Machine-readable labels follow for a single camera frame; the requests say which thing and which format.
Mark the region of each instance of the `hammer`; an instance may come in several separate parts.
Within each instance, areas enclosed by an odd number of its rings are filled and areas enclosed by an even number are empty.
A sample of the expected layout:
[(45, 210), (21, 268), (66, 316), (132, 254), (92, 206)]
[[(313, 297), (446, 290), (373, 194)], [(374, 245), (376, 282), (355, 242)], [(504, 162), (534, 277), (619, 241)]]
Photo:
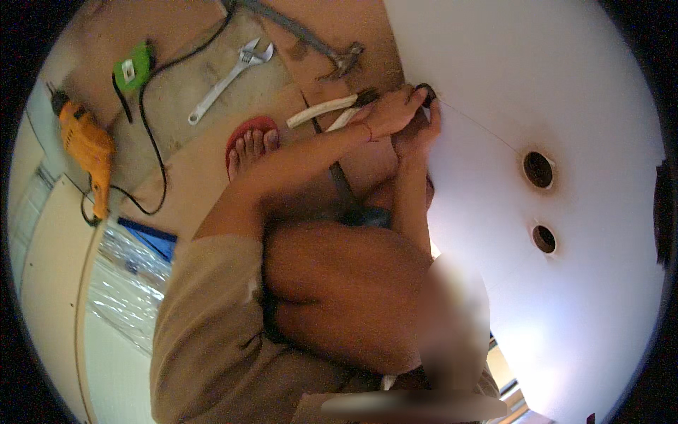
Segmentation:
[(276, 12), (273, 8), (262, 4), (257, 0), (235, 0), (235, 2), (245, 6), (247, 9), (253, 11), (256, 14), (260, 14), (261, 16), (272, 20), (276, 24), (282, 26), (284, 29), (299, 37), (301, 40), (303, 40), (303, 42), (309, 44), (318, 52), (330, 58), (330, 60), (334, 63), (334, 66), (336, 66), (336, 69), (331, 73), (318, 78), (320, 81), (336, 80), (346, 75), (353, 65), (358, 61), (358, 55), (360, 55), (360, 53), (362, 53), (365, 49), (364, 45), (356, 41), (351, 43), (344, 53), (339, 53), (322, 42), (308, 29), (301, 26), (299, 22), (296, 22), (295, 20), (292, 20), (287, 16)]

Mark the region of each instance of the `adjustable wrench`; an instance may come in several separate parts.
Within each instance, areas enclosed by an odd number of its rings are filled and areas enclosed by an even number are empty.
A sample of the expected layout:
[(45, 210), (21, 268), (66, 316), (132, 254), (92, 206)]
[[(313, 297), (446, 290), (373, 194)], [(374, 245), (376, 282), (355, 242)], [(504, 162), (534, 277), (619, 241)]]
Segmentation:
[(212, 103), (214, 103), (214, 101), (219, 97), (219, 95), (221, 95), (226, 87), (228, 87), (228, 85), (233, 82), (235, 77), (240, 75), (240, 72), (251, 66), (266, 63), (271, 60), (271, 57), (273, 57), (273, 43), (268, 45), (264, 53), (257, 54), (254, 52), (254, 48), (258, 42), (259, 38), (255, 38), (254, 40), (245, 44), (243, 47), (240, 47), (240, 56), (238, 57), (238, 61), (233, 69), (231, 69), (228, 76), (215, 84), (214, 87), (212, 87), (211, 90), (207, 92), (205, 98), (203, 98), (203, 100), (198, 103), (195, 109), (193, 109), (193, 112), (191, 112), (191, 114), (188, 116), (188, 123), (190, 125), (194, 126), (198, 124), (205, 112), (207, 112), (210, 106), (212, 106)]

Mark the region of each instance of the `power cord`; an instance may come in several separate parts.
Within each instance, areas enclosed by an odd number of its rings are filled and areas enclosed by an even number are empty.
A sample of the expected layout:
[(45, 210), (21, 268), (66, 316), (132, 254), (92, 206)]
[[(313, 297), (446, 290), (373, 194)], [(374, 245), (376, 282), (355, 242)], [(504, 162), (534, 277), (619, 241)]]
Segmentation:
[[(151, 72), (151, 75), (148, 77), (146, 82), (144, 82), (141, 85), (141, 88), (139, 89), (139, 112), (141, 114), (141, 121), (144, 124), (144, 128), (146, 128), (146, 133), (148, 134), (148, 137), (151, 140), (151, 144), (153, 145), (153, 150), (155, 151), (155, 156), (157, 157), (158, 164), (160, 165), (160, 172), (162, 173), (162, 176), (163, 176), (163, 197), (160, 199), (160, 204), (157, 206), (157, 208), (155, 208), (152, 211), (148, 211), (148, 210), (144, 209), (143, 206), (141, 206), (139, 204), (139, 202), (134, 198), (134, 196), (129, 194), (126, 190), (124, 190), (124, 189), (122, 189), (122, 188), (120, 188), (116, 185), (111, 185), (111, 188), (114, 189), (114, 190), (118, 190), (120, 193), (124, 194), (124, 196), (126, 196), (130, 201), (132, 201), (132, 203), (134, 203), (134, 205), (137, 208), (139, 208), (139, 210), (145, 215), (149, 215), (149, 216), (155, 215), (160, 210), (160, 208), (163, 207), (163, 204), (165, 203), (165, 197), (167, 196), (167, 172), (165, 170), (165, 164), (163, 163), (163, 159), (160, 156), (160, 150), (158, 149), (158, 145), (155, 142), (155, 138), (153, 138), (153, 132), (151, 131), (151, 128), (148, 126), (148, 120), (146, 119), (146, 109), (144, 108), (144, 94), (146, 93), (146, 87), (148, 86), (148, 83), (150, 83), (153, 80), (153, 78), (155, 78), (159, 73), (165, 71), (166, 69), (168, 69), (168, 68), (170, 68), (170, 67), (172, 67), (176, 64), (179, 64), (179, 63), (185, 61), (186, 59), (192, 58), (196, 54), (198, 54), (198, 53), (202, 52), (204, 49), (206, 49), (216, 39), (216, 37), (218, 37), (222, 32), (224, 32), (224, 29), (226, 29), (226, 26), (228, 25), (228, 23), (231, 21), (231, 18), (233, 17), (234, 11), (235, 11), (235, 2), (231, 1), (230, 4), (228, 5), (228, 8), (226, 9), (226, 17), (224, 18), (224, 22), (221, 24), (221, 26), (219, 26), (219, 29), (217, 29), (215, 31), (215, 33), (205, 43), (196, 47), (190, 53), (187, 53), (187, 54), (181, 56), (180, 58), (174, 59), (171, 62), (165, 63), (165, 64), (161, 65), (160, 67), (156, 68), (155, 70), (153, 70), (153, 72)], [(86, 216), (85, 210), (83, 208), (83, 205), (84, 205), (84, 202), (85, 202), (85, 196), (87, 194), (89, 194), (89, 192), (83, 193), (81, 211), (82, 211), (83, 218), (87, 221), (87, 223), (89, 225), (92, 225), (91, 223), (93, 221), (90, 220)]]

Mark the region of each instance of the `hand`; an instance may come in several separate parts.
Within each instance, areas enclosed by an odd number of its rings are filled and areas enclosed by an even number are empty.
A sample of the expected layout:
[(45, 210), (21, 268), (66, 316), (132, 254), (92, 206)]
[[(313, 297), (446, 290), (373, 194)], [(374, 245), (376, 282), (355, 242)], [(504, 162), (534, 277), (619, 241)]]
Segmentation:
[(428, 159), (431, 146), (440, 135), (440, 103), (437, 99), (432, 101), (430, 110), (431, 121), (422, 109), (418, 109), (410, 123), (402, 131), (393, 134), (391, 142), (399, 161), (408, 157)]
[(386, 93), (376, 101), (365, 123), (372, 130), (372, 139), (377, 140), (402, 130), (426, 99), (426, 88), (413, 92), (411, 85)]

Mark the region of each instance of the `orange power drill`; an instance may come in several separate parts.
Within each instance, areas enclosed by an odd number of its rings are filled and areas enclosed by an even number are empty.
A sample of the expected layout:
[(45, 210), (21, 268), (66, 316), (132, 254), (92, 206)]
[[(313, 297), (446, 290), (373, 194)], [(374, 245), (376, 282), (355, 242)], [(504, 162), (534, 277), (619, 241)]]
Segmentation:
[(71, 102), (66, 92), (47, 86), (52, 93), (52, 110), (61, 123), (66, 151), (89, 172), (94, 192), (95, 221), (108, 217), (108, 190), (115, 143), (82, 105)]

